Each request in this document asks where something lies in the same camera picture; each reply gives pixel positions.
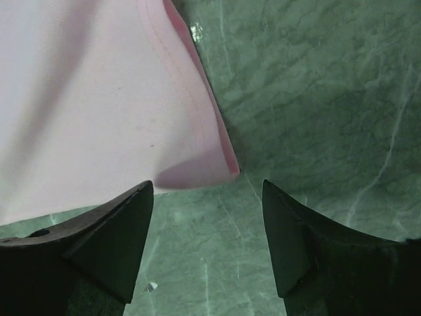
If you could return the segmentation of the pink t-shirt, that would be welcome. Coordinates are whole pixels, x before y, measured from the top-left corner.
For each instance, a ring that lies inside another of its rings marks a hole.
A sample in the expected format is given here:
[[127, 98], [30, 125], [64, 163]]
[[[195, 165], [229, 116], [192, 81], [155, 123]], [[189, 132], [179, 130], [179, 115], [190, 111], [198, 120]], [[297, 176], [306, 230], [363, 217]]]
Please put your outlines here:
[[234, 180], [172, 1], [1, 2], [1, 223]]

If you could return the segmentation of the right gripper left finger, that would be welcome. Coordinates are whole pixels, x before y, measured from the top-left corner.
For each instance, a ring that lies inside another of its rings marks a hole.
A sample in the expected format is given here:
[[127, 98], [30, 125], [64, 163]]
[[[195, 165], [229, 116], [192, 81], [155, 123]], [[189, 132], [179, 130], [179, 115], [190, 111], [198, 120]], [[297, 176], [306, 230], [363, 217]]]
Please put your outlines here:
[[1, 240], [1, 314], [122, 315], [153, 211], [151, 181], [62, 223]]

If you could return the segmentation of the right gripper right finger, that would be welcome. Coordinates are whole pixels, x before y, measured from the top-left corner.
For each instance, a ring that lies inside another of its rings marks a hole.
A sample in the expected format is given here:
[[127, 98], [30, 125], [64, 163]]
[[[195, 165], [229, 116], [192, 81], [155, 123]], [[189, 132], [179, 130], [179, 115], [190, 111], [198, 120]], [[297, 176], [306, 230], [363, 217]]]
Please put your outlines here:
[[288, 315], [419, 315], [420, 241], [339, 224], [275, 184], [262, 212], [276, 289]]

